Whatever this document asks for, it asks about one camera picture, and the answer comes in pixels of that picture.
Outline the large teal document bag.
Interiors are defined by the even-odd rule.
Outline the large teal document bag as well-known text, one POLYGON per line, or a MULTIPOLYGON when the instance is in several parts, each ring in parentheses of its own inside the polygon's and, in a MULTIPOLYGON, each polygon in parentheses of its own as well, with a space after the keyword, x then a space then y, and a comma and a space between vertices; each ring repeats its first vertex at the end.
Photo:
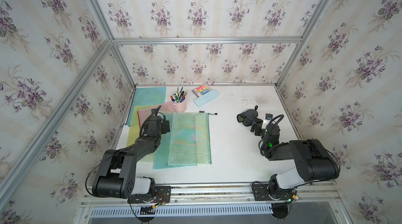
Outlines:
POLYGON ((154 152, 153 169, 171 169, 176 167, 186 167, 186 165, 168 165, 171 132, 161 135, 161 142, 154 152))

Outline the green and grey cleaning cloth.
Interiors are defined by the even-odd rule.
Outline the green and grey cleaning cloth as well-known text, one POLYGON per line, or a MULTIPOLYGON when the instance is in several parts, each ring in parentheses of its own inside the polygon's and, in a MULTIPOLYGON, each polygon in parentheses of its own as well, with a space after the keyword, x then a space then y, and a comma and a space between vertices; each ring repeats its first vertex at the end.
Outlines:
POLYGON ((254 109, 248 109, 245 112, 238 114, 237 122, 242 123, 246 127, 257 124, 258 120, 257 109, 258 106, 255 106, 254 109))

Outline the yellow mesh document bag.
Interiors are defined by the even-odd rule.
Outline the yellow mesh document bag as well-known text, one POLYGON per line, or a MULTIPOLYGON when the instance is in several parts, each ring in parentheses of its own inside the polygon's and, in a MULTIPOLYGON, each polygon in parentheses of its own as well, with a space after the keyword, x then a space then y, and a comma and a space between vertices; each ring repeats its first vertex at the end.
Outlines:
POLYGON ((126 143, 127 147, 134 144, 139 137, 140 128, 143 125, 144 121, 151 115, 152 108, 153 106, 134 107, 126 143))

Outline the blue mesh document bag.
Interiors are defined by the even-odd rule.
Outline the blue mesh document bag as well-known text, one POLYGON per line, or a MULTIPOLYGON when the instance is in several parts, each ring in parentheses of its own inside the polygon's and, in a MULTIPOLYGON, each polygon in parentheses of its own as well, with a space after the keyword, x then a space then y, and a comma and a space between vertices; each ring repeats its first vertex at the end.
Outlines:
POLYGON ((165 102, 166 87, 136 87, 134 98, 130 105, 130 111, 126 125, 131 125, 131 119, 135 106, 157 105, 165 102))

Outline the light green document bag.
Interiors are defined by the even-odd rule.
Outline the light green document bag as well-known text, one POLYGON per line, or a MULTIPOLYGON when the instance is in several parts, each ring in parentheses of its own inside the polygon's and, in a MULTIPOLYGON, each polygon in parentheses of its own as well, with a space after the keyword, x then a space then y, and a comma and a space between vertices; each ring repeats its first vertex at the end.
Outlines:
MULTIPOLYGON (((144 124, 145 120, 147 117, 150 116, 152 109, 151 108, 145 108, 142 107, 142 110, 138 111, 138 118, 139 118, 139 125, 140 127, 142 127, 142 125, 144 124)), ((154 162, 154 158, 155 158, 155 152, 146 155, 145 157, 143 157, 140 162, 146 162, 146 163, 153 163, 154 162)))

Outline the pale green document bag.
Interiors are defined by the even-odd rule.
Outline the pale green document bag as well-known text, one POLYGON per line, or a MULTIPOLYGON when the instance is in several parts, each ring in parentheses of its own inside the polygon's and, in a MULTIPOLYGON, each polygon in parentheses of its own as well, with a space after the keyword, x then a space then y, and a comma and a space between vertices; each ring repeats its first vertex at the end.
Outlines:
POLYGON ((211 165, 209 117, 211 113, 174 113, 169 166, 211 165))

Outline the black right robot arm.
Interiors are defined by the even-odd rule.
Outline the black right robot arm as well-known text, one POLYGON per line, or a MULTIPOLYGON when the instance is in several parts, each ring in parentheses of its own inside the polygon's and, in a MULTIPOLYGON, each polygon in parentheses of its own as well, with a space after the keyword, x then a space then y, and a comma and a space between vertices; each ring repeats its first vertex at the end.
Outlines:
POLYGON ((339 177, 340 165, 317 139, 279 142, 277 123, 260 120, 251 125, 251 132, 261 137, 260 154, 269 161, 294 161, 294 167, 271 176, 267 192, 274 198, 311 182, 330 181, 339 177))

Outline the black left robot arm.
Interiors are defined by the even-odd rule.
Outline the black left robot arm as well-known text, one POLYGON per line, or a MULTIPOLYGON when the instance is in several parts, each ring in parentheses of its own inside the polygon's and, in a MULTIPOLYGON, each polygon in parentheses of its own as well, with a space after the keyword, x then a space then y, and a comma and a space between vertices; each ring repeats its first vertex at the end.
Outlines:
POLYGON ((154 153, 160 146, 162 135, 168 132, 169 121, 164 116, 152 115, 142 124, 134 144, 119 150, 107 150, 97 167, 91 194, 100 198, 129 198, 135 188, 138 161, 154 153))

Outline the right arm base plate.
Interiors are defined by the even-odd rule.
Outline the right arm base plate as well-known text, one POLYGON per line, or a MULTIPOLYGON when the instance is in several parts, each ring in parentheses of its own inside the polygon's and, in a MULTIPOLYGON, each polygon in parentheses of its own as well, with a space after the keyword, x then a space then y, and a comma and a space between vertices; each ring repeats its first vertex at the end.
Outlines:
POLYGON ((297 195, 296 189, 282 189, 275 183, 253 182, 251 191, 255 201, 286 201, 292 202, 297 195))

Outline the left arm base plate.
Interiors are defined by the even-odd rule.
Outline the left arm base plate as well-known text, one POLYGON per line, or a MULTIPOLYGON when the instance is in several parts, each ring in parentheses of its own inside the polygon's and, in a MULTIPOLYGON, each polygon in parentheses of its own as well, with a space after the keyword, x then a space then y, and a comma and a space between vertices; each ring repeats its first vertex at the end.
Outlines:
POLYGON ((128 198, 129 204, 166 204, 170 202, 171 186, 156 186, 151 188, 147 194, 131 195, 128 198))

